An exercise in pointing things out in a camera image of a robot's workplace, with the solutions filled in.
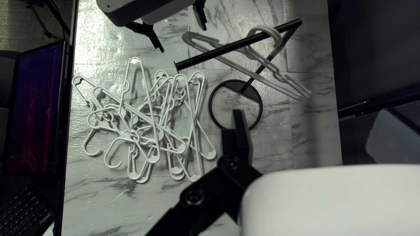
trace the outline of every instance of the laptop screen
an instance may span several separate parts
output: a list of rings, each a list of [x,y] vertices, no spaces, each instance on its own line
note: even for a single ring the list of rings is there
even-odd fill
[[[18,55],[6,134],[6,172],[53,170],[65,41]]]

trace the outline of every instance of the screw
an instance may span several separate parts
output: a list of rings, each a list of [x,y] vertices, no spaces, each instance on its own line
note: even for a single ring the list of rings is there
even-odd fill
[[[188,205],[198,206],[204,201],[204,193],[201,189],[199,189],[199,190],[196,190],[196,189],[189,190],[185,194],[185,201],[187,202]]]
[[[238,166],[238,160],[234,158],[226,158],[222,161],[222,167],[225,169],[235,170]]]

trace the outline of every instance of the keyboard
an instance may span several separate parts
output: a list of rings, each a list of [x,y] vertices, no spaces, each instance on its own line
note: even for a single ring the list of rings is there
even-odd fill
[[[31,185],[0,207],[0,236],[32,236],[54,219],[54,212]]]

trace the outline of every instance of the black robotic claw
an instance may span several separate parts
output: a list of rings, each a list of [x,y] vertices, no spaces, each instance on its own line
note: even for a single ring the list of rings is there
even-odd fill
[[[196,0],[192,4],[192,9],[194,10],[195,19],[197,20],[198,25],[203,31],[207,30],[206,23],[207,18],[204,14],[204,3],[206,0]]]
[[[180,194],[179,202],[146,236],[197,236],[223,213],[236,223],[245,189],[261,174],[251,166],[252,143],[245,115],[233,110],[233,129],[222,129],[223,155],[217,167]]]
[[[160,43],[155,31],[153,30],[153,25],[148,24],[140,24],[137,22],[132,22],[126,25],[127,28],[131,29],[133,32],[138,34],[143,34],[149,37],[150,41],[152,42],[155,48],[159,48],[160,51],[163,53],[165,49],[163,49],[162,44]]]

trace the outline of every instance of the black metal rod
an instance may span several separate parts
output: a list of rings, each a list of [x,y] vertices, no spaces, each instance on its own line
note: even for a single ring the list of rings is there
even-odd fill
[[[297,30],[297,27],[296,28],[293,28],[293,29],[290,29],[290,30],[288,30],[285,34],[284,34],[284,36],[283,36],[283,41],[281,42],[281,45],[280,45],[280,49],[279,50],[282,50],[283,49],[283,47],[286,45],[286,43],[287,43],[287,41],[291,38],[291,36],[295,33],[295,31]],[[279,52],[274,52],[275,54],[270,54],[270,55],[268,55],[268,57],[267,57],[267,60],[269,60],[269,61],[271,61],[271,60],[273,60],[274,59],[274,57],[279,53]],[[260,65],[259,67],[258,67],[258,69],[255,71],[255,73],[256,74],[260,74],[263,70],[264,70],[264,68],[265,68],[265,66],[263,66],[263,65]],[[247,88],[248,88],[248,86],[249,85],[251,85],[251,83],[254,81],[255,79],[254,78],[250,78],[249,80],[248,80],[248,82],[242,87],[242,89],[241,89],[241,93],[243,93]]]
[[[297,28],[302,25],[301,19],[296,19],[290,22],[287,22],[285,24],[279,25],[274,27],[278,32],[283,33],[285,31],[288,31],[293,28]],[[180,61],[178,63],[175,63],[175,68],[177,71],[184,70],[188,67],[195,66],[196,64],[205,62],[207,60],[213,59],[215,57],[224,55],[226,53],[235,51],[237,49],[243,48],[247,45],[259,42],[261,40],[267,39],[270,36],[267,33],[261,32],[258,34],[254,34],[252,36],[246,37],[244,39],[238,40],[236,42],[227,44],[222,47],[218,47],[216,49],[213,49],[211,51],[205,52],[203,54],[197,55],[195,57]]]

